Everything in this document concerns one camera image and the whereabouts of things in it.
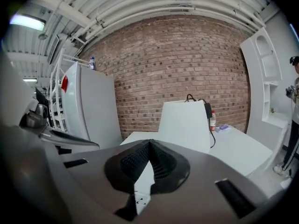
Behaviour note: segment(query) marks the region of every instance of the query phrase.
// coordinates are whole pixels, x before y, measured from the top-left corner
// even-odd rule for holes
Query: gray shirt
[[[299,77],[295,80],[295,85],[297,85],[299,83]],[[296,104],[295,104],[295,108],[294,108],[294,112],[292,115],[292,120],[299,124],[299,98],[296,99]]]

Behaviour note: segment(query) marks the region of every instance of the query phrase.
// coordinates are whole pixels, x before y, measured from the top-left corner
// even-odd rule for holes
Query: white shoe
[[[273,171],[280,176],[282,176],[284,174],[284,170],[282,169],[281,165],[274,166]]]

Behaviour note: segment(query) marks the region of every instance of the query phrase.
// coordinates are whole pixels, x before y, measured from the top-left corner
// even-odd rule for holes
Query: floor
[[[289,178],[289,169],[292,169],[292,176],[295,175],[299,166],[299,161],[293,159],[290,167],[284,172],[283,176],[279,176],[273,171],[273,167],[281,163],[284,159],[285,151],[281,150],[276,156],[274,162],[264,172],[261,172],[259,168],[249,176],[249,179],[255,183],[268,197],[284,190],[280,183]]]

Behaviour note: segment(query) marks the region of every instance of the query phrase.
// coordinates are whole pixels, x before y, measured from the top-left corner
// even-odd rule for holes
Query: bottle
[[[91,70],[95,70],[95,62],[94,62],[94,57],[93,56],[89,60],[88,68],[91,69]]]
[[[210,130],[215,131],[216,128],[216,115],[215,110],[212,110],[212,117],[210,119]]]

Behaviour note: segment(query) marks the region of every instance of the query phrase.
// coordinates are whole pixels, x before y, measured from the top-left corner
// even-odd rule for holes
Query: brick wall
[[[248,34],[200,16],[143,20],[107,36],[81,58],[113,75],[123,138],[157,131],[163,102],[204,98],[217,124],[245,130],[249,82],[239,44]]]

